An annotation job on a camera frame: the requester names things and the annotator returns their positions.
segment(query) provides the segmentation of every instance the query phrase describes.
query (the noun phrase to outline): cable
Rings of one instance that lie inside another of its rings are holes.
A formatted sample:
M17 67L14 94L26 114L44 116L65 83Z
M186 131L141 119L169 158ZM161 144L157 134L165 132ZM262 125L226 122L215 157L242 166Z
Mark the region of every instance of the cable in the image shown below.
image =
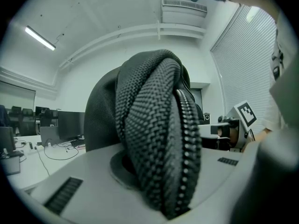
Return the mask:
M52 140L52 141L53 141L53 139L48 138L48 139L45 141L45 143L42 144L42 146L46 145L47 142L48 142L48 140Z
M20 161L20 162L23 162L23 161L25 161L27 159L27 157L25 156L25 159L23 159L22 161Z
M70 150L68 147L72 146L72 144L68 144L68 145L64 145L64 146L60 146L59 144L57 144L58 147L64 147L65 148L65 151L67 152L66 149Z
M250 129L250 134L251 134L251 137L253 138L253 141L256 141L255 137L254 137L254 134L252 132L252 129Z
M24 142L25 144L27 144L27 143L28 143L28 142L27 142L27 141L25 141L25 140L16 140L16 141L15 141L15 144L16 144L17 142L21 142L21 143L22 143L22 142Z
M57 42L59 42L58 37L60 37L61 35L64 35L64 33L60 33L60 34L56 37L56 42L55 42L53 45L55 45Z
M47 170L47 168L46 168L45 164L43 163L43 161L42 161L42 159L41 159L41 156L40 156L40 154L39 154L39 151L38 151L37 147L34 147L34 149L37 151L37 153L38 153L38 156L39 156L39 159L41 160L41 162L42 162L42 164L43 164L44 168Z
M61 144L67 144L67 143L69 143L70 141L67 141L67 142L64 142L64 143L59 143L59 144L57 144L59 147L65 147L65 146L61 146Z
M70 158L67 158L67 159L53 159L53 158L50 158L50 157L46 154L45 150L46 150L46 148L44 147L44 148L43 148L43 153L46 155L47 158L52 159L52 160L60 160L60 161L61 161L61 160L68 160L68 159L71 159L71 158L77 156L78 153L79 153L79 151L76 149L77 153L76 153L74 156L70 157Z
M23 146L21 146L21 147L24 147L25 146L25 144L23 144ZM15 147L15 148L21 148L21 147Z

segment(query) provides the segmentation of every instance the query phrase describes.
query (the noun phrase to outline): computer monitor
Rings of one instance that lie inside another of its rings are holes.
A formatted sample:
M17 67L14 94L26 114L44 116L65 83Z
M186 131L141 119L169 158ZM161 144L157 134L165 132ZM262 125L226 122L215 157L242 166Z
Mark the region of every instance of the computer monitor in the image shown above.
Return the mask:
M4 148L8 153L15 150L14 131L12 127L0 127L0 153Z
M35 115L38 116L41 113L45 113L46 109L48 109L48 108L47 107L36 106L36 113L35 113Z
M61 139L77 138L84 134L84 112L58 112L58 133Z

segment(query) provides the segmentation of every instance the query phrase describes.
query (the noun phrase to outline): speaker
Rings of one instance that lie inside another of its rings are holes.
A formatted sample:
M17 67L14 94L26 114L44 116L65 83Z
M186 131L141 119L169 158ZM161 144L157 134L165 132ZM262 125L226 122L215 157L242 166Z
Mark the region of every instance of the speaker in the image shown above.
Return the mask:
M205 125L210 124L210 113L204 113Z

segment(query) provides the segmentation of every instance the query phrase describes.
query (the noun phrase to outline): ceiling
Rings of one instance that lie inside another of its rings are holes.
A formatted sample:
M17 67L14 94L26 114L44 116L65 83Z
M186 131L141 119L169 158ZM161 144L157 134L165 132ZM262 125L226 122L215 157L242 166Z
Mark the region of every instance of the ceiling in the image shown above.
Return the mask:
M209 10L210 0L198 3ZM26 77L32 77L32 70L54 74L63 60L90 41L157 20L161 20L161 0L28 0L10 22L0 66ZM56 49L51 51L26 34L28 25ZM51 83L46 78L39 81Z

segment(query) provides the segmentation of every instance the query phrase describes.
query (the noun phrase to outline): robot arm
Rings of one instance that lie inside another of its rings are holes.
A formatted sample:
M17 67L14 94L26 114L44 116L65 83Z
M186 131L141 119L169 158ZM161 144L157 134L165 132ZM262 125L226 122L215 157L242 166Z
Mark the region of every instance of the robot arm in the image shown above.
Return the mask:
M248 133L256 123L257 118L248 101L235 105L227 116L220 116L218 124L199 125L203 147L241 151L245 146ZM237 132L237 142L232 142L230 133Z

